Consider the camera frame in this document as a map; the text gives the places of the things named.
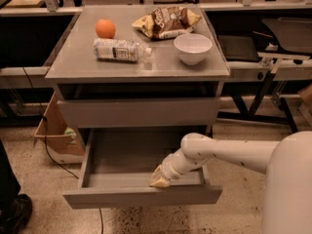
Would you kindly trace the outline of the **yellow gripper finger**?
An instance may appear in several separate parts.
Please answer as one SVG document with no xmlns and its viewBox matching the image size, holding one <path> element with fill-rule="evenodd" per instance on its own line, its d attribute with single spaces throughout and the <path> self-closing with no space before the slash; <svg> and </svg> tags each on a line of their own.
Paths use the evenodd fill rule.
<svg viewBox="0 0 312 234">
<path fill-rule="evenodd" d="M 150 181 L 150 185 L 157 188 L 166 188 L 170 186 L 170 183 L 163 177 L 153 177 Z"/>
<path fill-rule="evenodd" d="M 152 174 L 153 179 L 159 179 L 162 177 L 162 166 L 159 165 Z"/>
</svg>

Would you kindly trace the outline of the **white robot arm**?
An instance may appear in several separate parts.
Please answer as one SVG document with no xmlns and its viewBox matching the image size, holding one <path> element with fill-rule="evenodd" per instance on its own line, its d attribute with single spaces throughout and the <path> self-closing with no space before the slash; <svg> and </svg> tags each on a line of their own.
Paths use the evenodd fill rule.
<svg viewBox="0 0 312 234">
<path fill-rule="evenodd" d="M 312 234 L 312 132 L 280 141 L 220 140 L 184 136 L 152 174 L 150 185 L 168 187 L 216 158 L 265 175 L 261 234 Z"/>
</svg>

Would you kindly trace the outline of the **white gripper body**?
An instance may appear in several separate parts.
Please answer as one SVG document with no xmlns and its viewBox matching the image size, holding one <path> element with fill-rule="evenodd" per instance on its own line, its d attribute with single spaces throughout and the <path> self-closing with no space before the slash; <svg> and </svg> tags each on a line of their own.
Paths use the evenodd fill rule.
<svg viewBox="0 0 312 234">
<path fill-rule="evenodd" d="M 161 164 L 161 175 L 167 181 L 180 179 L 187 173 L 200 168 L 204 164 L 203 159 L 188 157 L 181 149 L 168 155 Z"/>
</svg>

